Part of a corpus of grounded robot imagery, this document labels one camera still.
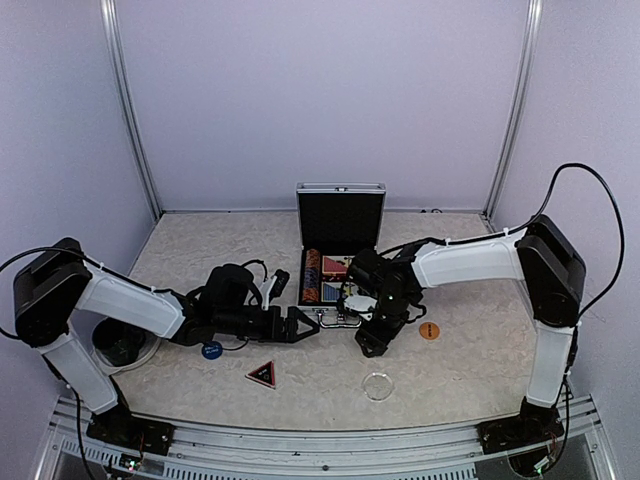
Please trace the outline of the aluminium poker case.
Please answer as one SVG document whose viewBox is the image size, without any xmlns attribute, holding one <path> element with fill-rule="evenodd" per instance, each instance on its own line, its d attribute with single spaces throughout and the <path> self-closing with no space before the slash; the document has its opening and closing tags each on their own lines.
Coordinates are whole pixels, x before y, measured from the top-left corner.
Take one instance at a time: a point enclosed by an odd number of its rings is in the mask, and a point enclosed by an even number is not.
<svg viewBox="0 0 640 480">
<path fill-rule="evenodd" d="M 386 196 L 382 183 L 301 182 L 296 187 L 296 198 L 301 239 L 301 263 L 298 306 L 325 329 L 356 329 L 362 318 L 344 315 L 336 304 L 303 303 L 302 282 L 304 261 L 309 249 L 316 249 L 322 258 L 329 256 L 353 257 L 363 249 L 377 247 Z M 346 275 L 326 277 L 320 270 L 322 282 L 348 282 Z"/>
</svg>

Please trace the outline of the red playing card deck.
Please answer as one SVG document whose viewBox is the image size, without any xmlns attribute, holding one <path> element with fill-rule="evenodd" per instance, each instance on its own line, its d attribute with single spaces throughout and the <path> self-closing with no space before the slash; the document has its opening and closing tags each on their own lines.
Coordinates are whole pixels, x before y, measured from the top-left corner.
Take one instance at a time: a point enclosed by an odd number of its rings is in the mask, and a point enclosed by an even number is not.
<svg viewBox="0 0 640 480">
<path fill-rule="evenodd" d="M 348 256 L 329 256 L 322 258 L 321 271 L 326 277 L 341 277 L 347 274 L 352 258 Z"/>
</svg>

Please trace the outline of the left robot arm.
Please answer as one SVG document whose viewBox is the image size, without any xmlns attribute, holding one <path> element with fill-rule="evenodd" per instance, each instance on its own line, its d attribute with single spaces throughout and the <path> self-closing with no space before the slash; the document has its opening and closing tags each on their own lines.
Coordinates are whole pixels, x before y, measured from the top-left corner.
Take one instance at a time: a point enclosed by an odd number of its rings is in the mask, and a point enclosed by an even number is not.
<svg viewBox="0 0 640 480">
<path fill-rule="evenodd" d="M 88 311 L 145 330 L 181 346 L 210 342 L 215 334 L 247 342 L 294 344 L 320 331 L 297 307 L 274 304 L 288 273 L 278 270 L 256 285 L 247 265 L 214 268 L 207 282 L 187 294 L 136 282 L 89 258 L 67 237 L 12 257 L 33 261 L 13 281 L 14 330 L 9 338 L 39 351 L 53 371 L 101 415 L 102 430 L 121 445 L 140 434 L 115 382 L 72 331 L 74 311 Z"/>
</svg>

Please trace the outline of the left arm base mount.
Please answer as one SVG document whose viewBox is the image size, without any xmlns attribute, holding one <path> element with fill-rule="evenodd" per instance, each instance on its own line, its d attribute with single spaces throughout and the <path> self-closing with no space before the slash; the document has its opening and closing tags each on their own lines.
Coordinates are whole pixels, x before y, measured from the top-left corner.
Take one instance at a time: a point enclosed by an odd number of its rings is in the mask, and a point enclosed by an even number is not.
<svg viewBox="0 0 640 480">
<path fill-rule="evenodd" d="M 87 435 L 139 453 L 167 456 L 174 431 L 171 423 L 134 415 L 127 403 L 119 399 L 108 411 L 92 414 Z"/>
</svg>

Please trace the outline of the blue playing card deck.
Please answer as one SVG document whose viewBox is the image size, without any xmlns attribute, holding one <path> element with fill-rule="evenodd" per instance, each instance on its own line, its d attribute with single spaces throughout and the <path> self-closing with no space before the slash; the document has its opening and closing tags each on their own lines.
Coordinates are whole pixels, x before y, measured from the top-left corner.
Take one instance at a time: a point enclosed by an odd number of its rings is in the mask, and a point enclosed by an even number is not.
<svg viewBox="0 0 640 480">
<path fill-rule="evenodd" d="M 335 304 L 340 298 L 351 295 L 351 284 L 349 282 L 330 281 L 322 282 L 320 286 L 320 300 L 322 303 Z"/>
</svg>

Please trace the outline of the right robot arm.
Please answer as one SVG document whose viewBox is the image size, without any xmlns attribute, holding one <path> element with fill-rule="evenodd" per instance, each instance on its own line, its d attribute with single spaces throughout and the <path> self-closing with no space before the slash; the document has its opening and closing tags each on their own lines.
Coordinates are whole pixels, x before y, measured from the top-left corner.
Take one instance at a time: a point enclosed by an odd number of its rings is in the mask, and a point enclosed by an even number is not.
<svg viewBox="0 0 640 480">
<path fill-rule="evenodd" d="M 522 283 L 531 309 L 525 357 L 531 365 L 486 376 L 471 364 L 475 347 L 464 346 L 455 377 L 454 407 L 467 417 L 512 413 L 522 394 L 525 411 L 513 419 L 511 433 L 523 444 L 535 442 L 551 424 L 577 351 L 582 316 L 615 285 L 611 278 L 590 301 L 583 300 L 586 264 L 570 241 L 538 210 L 531 220 L 501 233 L 450 240 L 429 235 L 425 213 L 398 213 L 382 220 L 383 242 L 355 257 L 348 277 L 359 289 L 346 310 L 363 320 L 349 348 L 353 360 L 385 365 L 383 356 L 402 328 L 425 309 L 425 292 L 460 291 L 449 314 L 471 319 L 465 307 L 481 300 L 493 285 Z"/>
</svg>

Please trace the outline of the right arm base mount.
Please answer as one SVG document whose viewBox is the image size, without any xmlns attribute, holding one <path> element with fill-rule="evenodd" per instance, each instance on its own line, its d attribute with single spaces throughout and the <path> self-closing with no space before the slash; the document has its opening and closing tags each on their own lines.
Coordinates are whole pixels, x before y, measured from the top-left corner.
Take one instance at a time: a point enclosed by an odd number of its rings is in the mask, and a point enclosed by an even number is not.
<svg viewBox="0 0 640 480">
<path fill-rule="evenodd" d="M 540 407 L 526 397 L 517 415 L 481 422 L 476 430 L 485 455 L 549 441 L 565 433 L 556 405 Z"/>
</svg>

